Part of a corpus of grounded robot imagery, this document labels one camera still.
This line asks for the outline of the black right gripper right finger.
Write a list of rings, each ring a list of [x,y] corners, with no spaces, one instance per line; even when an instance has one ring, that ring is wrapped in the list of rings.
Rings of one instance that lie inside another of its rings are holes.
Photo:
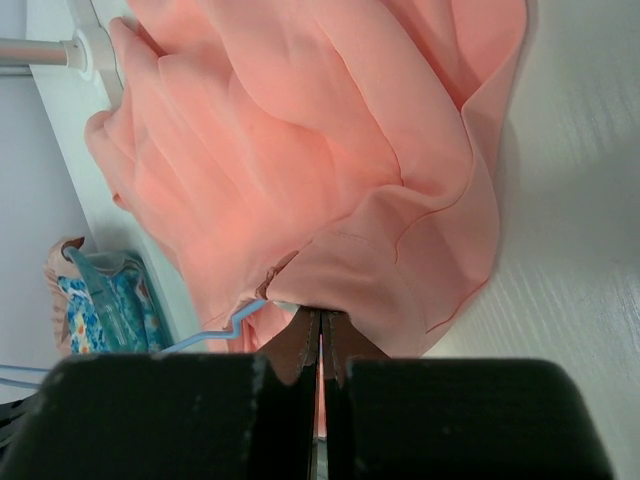
[[[583,397],[541,359],[395,359],[321,317],[332,479],[610,479]]]

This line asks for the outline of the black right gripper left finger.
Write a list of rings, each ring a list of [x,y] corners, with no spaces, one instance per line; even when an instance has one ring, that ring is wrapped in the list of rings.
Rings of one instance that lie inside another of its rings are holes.
[[[5,479],[311,479],[319,315],[253,354],[59,363],[1,463]]]

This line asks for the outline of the salmon pink skirt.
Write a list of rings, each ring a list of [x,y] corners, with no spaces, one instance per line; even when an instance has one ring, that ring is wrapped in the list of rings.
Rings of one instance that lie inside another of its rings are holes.
[[[109,26],[121,105],[88,149],[179,271],[201,326],[255,299],[347,313],[419,356],[490,277],[522,1],[133,1]]]

